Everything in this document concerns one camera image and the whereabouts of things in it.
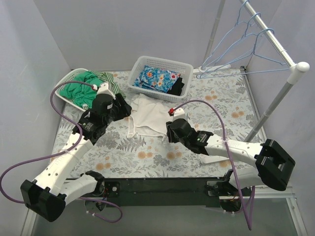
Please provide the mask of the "white tank top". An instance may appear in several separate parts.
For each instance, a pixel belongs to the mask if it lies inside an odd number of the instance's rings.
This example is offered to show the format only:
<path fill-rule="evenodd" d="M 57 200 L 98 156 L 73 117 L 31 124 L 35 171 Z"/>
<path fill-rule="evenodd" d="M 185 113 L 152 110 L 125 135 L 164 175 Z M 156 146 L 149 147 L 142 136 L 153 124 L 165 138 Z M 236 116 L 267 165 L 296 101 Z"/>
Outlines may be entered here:
<path fill-rule="evenodd" d="M 131 100 L 127 137 L 135 135 L 166 138 L 166 123 L 171 121 L 169 108 L 160 100 L 137 94 Z"/>

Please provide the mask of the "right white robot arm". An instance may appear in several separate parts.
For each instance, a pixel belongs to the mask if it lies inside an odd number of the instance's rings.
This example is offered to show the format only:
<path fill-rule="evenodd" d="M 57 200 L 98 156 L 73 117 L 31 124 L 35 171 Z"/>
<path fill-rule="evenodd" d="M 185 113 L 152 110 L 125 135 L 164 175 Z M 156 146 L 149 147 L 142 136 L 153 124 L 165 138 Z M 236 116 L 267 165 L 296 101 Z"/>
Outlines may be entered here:
<path fill-rule="evenodd" d="M 195 131 L 183 118 L 166 123 L 170 143 L 181 143 L 196 154 L 228 157 L 223 138 L 208 131 Z M 293 158 L 275 140 L 264 143 L 246 143 L 228 140 L 229 151 L 234 161 L 247 163 L 257 169 L 255 185 L 285 191 L 295 167 Z"/>

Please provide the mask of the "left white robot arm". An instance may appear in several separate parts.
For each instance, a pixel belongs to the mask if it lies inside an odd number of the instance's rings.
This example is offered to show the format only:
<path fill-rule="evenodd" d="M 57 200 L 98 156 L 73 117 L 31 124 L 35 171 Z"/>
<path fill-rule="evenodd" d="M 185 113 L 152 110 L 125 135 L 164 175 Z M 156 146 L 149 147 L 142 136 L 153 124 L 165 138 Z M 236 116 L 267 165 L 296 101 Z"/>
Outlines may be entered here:
<path fill-rule="evenodd" d="M 106 128 L 131 114 L 131 106 L 121 94 L 115 97 L 98 94 L 92 108 L 85 111 L 73 128 L 63 154 L 56 157 L 33 181 L 25 180 L 20 189 L 27 208 L 49 222 L 61 216 L 67 204 L 86 195 L 104 195 L 105 178 L 95 171 L 88 171 L 78 179 L 66 183 L 70 172 L 79 160 L 96 144 Z"/>

